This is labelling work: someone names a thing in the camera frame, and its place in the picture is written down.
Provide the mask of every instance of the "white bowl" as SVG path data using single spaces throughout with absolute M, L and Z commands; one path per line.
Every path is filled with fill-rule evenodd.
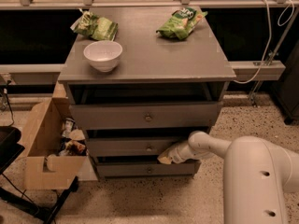
M 101 72 L 113 70 L 120 62 L 122 46 L 115 41 L 96 41 L 88 45 L 84 57 L 88 63 Z

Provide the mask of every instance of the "drawer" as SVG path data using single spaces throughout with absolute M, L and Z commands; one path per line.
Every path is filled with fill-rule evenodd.
M 71 105 L 85 130 L 212 126 L 221 102 L 127 105 Z
M 200 167 L 200 161 L 189 161 L 181 164 L 165 165 L 160 163 L 123 163 L 97 164 L 99 176 L 157 176 L 157 175 L 195 175 Z
M 131 84 L 69 84 L 68 97 L 76 105 L 119 104 L 139 101 L 154 102 L 199 102 L 218 101 L 224 82 L 174 82 Z
M 177 141 L 177 137 L 90 139 L 87 147 L 93 157 L 160 155 Z

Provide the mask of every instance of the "gray cabinet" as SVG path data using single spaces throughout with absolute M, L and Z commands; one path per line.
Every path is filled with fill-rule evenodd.
M 286 70 L 279 81 L 272 84 L 272 91 L 285 111 L 286 124 L 299 119 L 299 41 L 293 48 Z
M 124 47 L 121 63 L 107 74 L 93 69 L 82 58 L 92 41 L 81 35 L 66 60 L 59 82 L 99 176 L 198 171 L 200 161 L 163 165 L 157 157 L 192 131 L 209 132 L 235 73 L 206 20 L 182 42 L 155 33 L 178 9 L 93 8 L 119 24 L 115 40 Z

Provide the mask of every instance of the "white cable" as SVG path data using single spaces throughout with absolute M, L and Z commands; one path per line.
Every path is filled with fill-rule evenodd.
M 286 24 L 290 20 L 290 18 L 292 17 L 293 12 L 295 11 L 295 5 L 294 5 L 293 1 L 292 0 L 289 0 L 289 1 L 292 4 L 292 13 L 291 13 L 290 17 L 286 21 L 284 21 L 282 24 L 280 23 L 280 19 L 281 19 L 282 15 L 290 7 L 290 4 L 288 4 L 288 6 L 283 10 L 283 12 L 281 12 L 281 14 L 280 14 L 280 16 L 278 18 L 278 26 L 283 26 L 284 24 Z
M 234 80 L 235 83 L 238 83 L 238 84 L 247 84 L 247 83 L 250 83 L 254 78 L 256 78 L 256 76 L 259 74 L 261 68 L 262 68 L 262 65 L 263 65 L 263 61 L 264 61 L 264 57 L 265 57 L 265 54 L 266 52 L 268 51 L 268 48 L 269 48 L 269 45 L 270 45 L 270 41 L 272 39 L 272 27 L 271 27 L 271 18 L 270 18 L 270 8 L 269 8 L 269 4 L 268 4 L 268 1 L 267 0 L 262 0 L 263 2 L 265 2 L 265 5 L 266 5 L 266 8 L 267 8 L 267 18 L 268 18 L 268 26 L 269 26 L 269 39 L 268 39 L 268 42 L 267 42 L 267 45 L 264 49 L 264 52 L 263 52 L 263 57 L 262 57 L 262 60 L 261 60 L 261 64 L 260 64 L 260 67 L 258 68 L 258 70 L 256 71 L 256 73 L 253 75 L 252 78 L 250 78 L 249 80 L 247 81 L 238 81 L 238 80 Z

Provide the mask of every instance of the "speckled floor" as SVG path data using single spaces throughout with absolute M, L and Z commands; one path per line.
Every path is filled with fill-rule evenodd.
M 245 94 L 225 95 L 211 135 L 232 140 L 242 135 L 256 135 L 277 145 L 299 152 L 299 122 L 284 124 L 284 115 L 269 95 L 260 93 L 258 107 L 252 107 Z M 15 125 L 25 124 L 28 107 L 16 108 Z M 10 122 L 8 112 L 0 113 L 0 125 Z M 204 160 L 194 177 L 151 177 L 101 179 L 80 182 L 56 217 L 56 223 L 189 223 L 222 224 L 222 159 Z M 16 160 L 5 171 L 22 190 L 24 159 Z M 0 176 L 0 186 L 15 192 Z M 52 205 L 56 193 L 27 191 L 40 205 Z M 299 223 L 299 193 L 285 194 L 291 224 Z M 20 210 L 0 202 L 0 224 L 41 223 Z

